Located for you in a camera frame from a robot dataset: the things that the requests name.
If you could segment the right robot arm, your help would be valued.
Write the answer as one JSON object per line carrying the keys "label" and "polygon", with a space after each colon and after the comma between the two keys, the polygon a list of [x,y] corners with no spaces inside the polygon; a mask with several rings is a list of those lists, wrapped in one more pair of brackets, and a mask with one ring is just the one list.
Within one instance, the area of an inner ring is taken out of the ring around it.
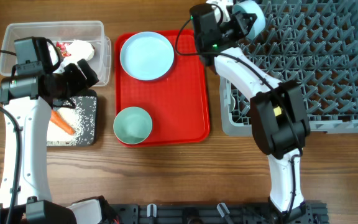
{"label": "right robot arm", "polygon": [[218,1],[190,9],[196,55],[231,82],[250,103],[252,136],[267,155],[272,188],[268,197],[274,223],[305,214],[300,189],[300,159],[310,134],[303,95],[297,82],[283,82],[251,62],[237,42],[265,29],[265,16],[254,1],[226,6]]}

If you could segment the orange carrot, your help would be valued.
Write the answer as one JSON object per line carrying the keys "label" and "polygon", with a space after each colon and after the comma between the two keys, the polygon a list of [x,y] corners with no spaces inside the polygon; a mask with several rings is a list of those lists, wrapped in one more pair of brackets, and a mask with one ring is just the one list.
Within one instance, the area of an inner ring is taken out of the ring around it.
{"label": "orange carrot", "polygon": [[52,110],[50,121],[67,134],[75,134],[75,130],[59,115],[57,111]]}

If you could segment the red snack wrapper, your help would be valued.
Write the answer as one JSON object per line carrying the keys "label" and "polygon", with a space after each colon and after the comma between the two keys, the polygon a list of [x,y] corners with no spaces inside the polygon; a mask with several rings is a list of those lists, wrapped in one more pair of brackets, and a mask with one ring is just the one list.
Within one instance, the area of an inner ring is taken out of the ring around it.
{"label": "red snack wrapper", "polygon": [[71,56],[71,53],[67,50],[67,47],[70,45],[69,42],[57,42],[56,47],[60,50],[60,54],[63,58]]}

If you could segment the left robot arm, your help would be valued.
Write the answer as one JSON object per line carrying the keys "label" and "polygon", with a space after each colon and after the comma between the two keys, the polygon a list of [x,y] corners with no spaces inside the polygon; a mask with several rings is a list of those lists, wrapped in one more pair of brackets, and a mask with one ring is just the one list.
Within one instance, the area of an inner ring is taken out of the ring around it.
{"label": "left robot arm", "polygon": [[102,197],[69,207],[52,202],[47,177],[47,129],[54,100],[69,100],[99,80],[86,60],[55,71],[45,37],[14,42],[17,64],[0,85],[6,143],[0,186],[0,223],[119,223],[119,215]]}

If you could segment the large light blue plate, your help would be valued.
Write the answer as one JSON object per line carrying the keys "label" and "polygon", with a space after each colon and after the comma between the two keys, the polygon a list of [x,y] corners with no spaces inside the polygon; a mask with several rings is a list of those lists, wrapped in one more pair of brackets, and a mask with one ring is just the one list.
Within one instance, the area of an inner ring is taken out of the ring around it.
{"label": "large light blue plate", "polygon": [[175,53],[170,41],[156,32],[139,32],[121,47],[121,67],[132,78],[151,81],[163,77],[172,67]]}

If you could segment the green bowl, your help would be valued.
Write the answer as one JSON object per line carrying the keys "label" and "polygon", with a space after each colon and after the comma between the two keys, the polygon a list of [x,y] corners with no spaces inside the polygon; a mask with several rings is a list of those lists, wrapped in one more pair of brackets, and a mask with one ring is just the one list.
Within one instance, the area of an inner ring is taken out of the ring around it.
{"label": "green bowl", "polygon": [[144,142],[151,134],[153,121],[143,108],[131,106],[120,111],[113,123],[113,130],[120,142],[135,145]]}

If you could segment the white tissue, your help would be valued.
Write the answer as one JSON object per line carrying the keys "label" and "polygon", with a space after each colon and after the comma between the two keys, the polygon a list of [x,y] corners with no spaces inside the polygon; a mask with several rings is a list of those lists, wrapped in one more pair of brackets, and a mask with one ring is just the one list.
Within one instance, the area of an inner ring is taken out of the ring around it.
{"label": "white tissue", "polygon": [[70,63],[78,65],[78,61],[82,59],[89,61],[95,54],[95,48],[89,42],[83,40],[74,40],[66,47],[66,51],[70,55],[64,57],[62,62],[64,67]]}

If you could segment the small light blue bowl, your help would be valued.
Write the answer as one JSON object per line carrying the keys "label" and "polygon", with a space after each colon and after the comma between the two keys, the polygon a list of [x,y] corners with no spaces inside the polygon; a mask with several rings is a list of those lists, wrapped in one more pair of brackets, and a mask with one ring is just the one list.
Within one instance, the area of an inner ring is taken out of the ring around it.
{"label": "small light blue bowl", "polygon": [[254,40],[265,29],[266,21],[263,10],[255,1],[247,0],[236,3],[233,8],[233,13],[236,12],[254,17],[250,31],[246,35],[248,39]]}

